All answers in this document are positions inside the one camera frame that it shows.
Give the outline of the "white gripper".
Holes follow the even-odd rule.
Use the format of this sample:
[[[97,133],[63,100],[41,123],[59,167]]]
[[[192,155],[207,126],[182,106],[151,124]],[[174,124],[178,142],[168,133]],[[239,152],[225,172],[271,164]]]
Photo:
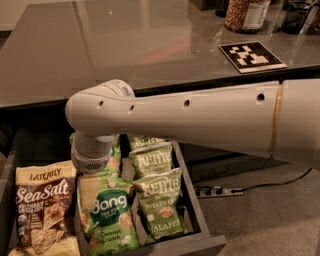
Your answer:
[[[102,171],[111,156],[110,149],[116,136],[88,136],[76,131],[71,143],[71,160],[80,173]],[[83,175],[79,179],[81,209],[91,212],[96,203],[101,184],[98,175]]]

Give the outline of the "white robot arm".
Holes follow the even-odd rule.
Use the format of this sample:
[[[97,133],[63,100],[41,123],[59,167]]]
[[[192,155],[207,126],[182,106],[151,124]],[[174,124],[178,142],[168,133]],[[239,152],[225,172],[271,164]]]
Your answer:
[[[270,81],[136,97],[112,80],[67,101],[77,160],[97,162],[104,136],[145,135],[320,167],[320,85],[317,79]]]

